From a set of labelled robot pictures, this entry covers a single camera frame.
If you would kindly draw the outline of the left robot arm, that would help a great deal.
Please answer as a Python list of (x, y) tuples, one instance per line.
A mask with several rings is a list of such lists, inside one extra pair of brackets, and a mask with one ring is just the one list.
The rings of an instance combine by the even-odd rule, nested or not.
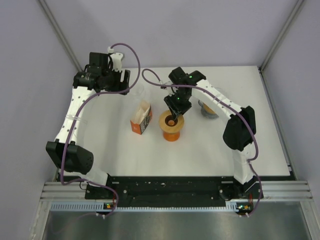
[(45, 150), (63, 173), (71, 173), (97, 183), (96, 192), (109, 198), (114, 191), (108, 174), (98, 167), (94, 154), (85, 149), (84, 137), (97, 93), (123, 92), (129, 87), (130, 71), (122, 69), (124, 54), (110, 49), (107, 53), (90, 52), (89, 63), (73, 78), (70, 105), (62, 127)]

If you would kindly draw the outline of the white paper coffee filter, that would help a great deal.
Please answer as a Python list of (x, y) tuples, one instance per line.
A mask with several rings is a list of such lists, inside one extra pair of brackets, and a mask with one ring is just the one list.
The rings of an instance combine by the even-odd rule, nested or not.
[(224, 89), (219, 88), (219, 87), (216, 87), (215, 89), (216, 89), (218, 92), (220, 92), (222, 95), (224, 95), (224, 96), (227, 97), (227, 93), (226, 93), (226, 91), (225, 91)]

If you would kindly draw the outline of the orange glass beaker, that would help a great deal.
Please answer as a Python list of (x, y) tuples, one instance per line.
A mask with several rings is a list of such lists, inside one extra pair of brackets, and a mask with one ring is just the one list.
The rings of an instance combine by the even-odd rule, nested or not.
[(166, 131), (163, 131), (163, 137), (165, 140), (167, 140), (168, 142), (175, 142), (180, 138), (180, 132), (175, 132), (175, 133), (169, 133)]

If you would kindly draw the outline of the grey glass server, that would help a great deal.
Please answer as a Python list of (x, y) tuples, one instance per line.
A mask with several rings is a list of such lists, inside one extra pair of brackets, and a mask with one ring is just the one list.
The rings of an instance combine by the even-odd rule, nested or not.
[(210, 109), (205, 103), (202, 101), (198, 100), (198, 104), (201, 106), (201, 114), (208, 119), (216, 119), (219, 116), (212, 110)]

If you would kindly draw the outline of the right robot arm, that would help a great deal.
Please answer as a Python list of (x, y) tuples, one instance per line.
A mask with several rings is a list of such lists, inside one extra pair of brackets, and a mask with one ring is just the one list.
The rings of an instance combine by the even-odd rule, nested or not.
[(254, 177), (249, 162), (252, 148), (257, 148), (255, 139), (256, 118), (251, 106), (241, 107), (228, 99), (213, 87), (198, 70), (186, 73), (177, 67), (168, 75), (166, 83), (169, 95), (164, 98), (173, 119), (184, 115), (191, 107), (190, 98), (194, 97), (212, 110), (225, 123), (222, 135), (224, 143), (231, 149), (233, 158), (233, 177), (237, 181), (233, 192), (239, 198), (245, 198), (252, 191), (249, 181)]

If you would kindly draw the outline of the orange filter box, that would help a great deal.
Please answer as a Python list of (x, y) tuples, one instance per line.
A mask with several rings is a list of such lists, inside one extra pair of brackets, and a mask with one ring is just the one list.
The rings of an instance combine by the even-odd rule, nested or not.
[(152, 105), (146, 100), (141, 100), (130, 118), (132, 132), (142, 135), (152, 120)]

